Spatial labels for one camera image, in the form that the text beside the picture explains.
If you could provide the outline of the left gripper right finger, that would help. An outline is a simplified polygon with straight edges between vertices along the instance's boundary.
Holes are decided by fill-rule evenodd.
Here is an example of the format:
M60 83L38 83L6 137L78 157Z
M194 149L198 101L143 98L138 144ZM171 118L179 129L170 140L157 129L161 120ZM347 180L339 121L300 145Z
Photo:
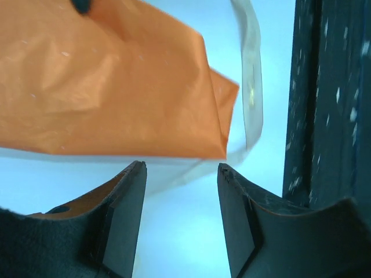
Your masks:
M225 163L217 187L232 277L370 276L370 231L352 199L300 207Z

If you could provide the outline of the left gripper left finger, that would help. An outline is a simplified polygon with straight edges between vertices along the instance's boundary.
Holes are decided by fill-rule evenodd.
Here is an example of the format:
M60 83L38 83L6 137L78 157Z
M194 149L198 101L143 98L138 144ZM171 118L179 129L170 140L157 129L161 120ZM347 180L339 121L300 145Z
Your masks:
M47 213L1 210L2 277L132 277L147 167L113 179Z

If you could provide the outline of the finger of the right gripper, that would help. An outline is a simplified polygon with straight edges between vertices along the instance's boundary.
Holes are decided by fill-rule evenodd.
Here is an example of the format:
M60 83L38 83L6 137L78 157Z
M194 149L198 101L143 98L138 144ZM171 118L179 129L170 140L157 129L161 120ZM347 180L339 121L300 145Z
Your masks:
M88 14L92 6L92 0L71 0L71 3L80 14Z

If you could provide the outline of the orange wrapping paper sheet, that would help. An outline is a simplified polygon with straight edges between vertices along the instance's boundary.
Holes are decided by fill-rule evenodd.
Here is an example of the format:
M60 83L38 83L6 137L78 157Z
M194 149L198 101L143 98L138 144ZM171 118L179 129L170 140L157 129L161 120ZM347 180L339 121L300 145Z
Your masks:
M1 146L224 159L238 85L143 1L1 2Z

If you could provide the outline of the cream ribbon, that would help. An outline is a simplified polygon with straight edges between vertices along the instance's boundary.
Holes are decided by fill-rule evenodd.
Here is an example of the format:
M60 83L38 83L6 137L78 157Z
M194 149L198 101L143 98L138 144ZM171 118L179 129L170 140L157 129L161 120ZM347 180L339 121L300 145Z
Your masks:
M263 83L261 75L261 33L251 1L232 1L241 35L242 62L242 106L245 129L245 146L227 155L230 166L241 164L258 142L263 128ZM214 172L219 163L215 160L199 160L185 172L163 184L157 184L150 195L170 188L185 185L193 180Z

